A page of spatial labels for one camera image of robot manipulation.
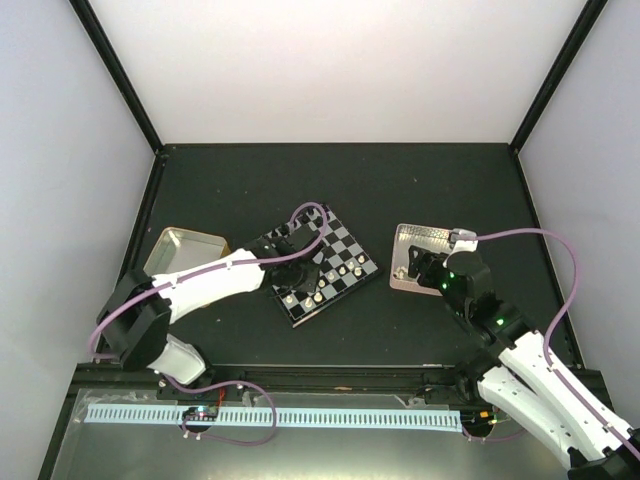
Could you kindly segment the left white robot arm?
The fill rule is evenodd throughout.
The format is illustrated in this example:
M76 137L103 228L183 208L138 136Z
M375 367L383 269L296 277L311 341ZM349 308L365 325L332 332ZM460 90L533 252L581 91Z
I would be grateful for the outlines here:
M124 275L97 319L109 355L126 372L157 371L193 399L207 397L215 376L199 350L169 332L190 313L224 298L260 289L307 286L322 234L302 226L285 236L260 237L224 258L152 277Z

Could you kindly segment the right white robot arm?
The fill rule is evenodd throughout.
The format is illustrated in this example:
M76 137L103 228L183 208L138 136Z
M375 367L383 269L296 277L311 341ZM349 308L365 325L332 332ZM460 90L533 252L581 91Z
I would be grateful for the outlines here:
M408 275L439 291L452 317L480 345L457 367L457 396L505 412L541 442L570 479L636 479L639 432L600 401L551 351L540 331L500 299L476 252L412 246Z

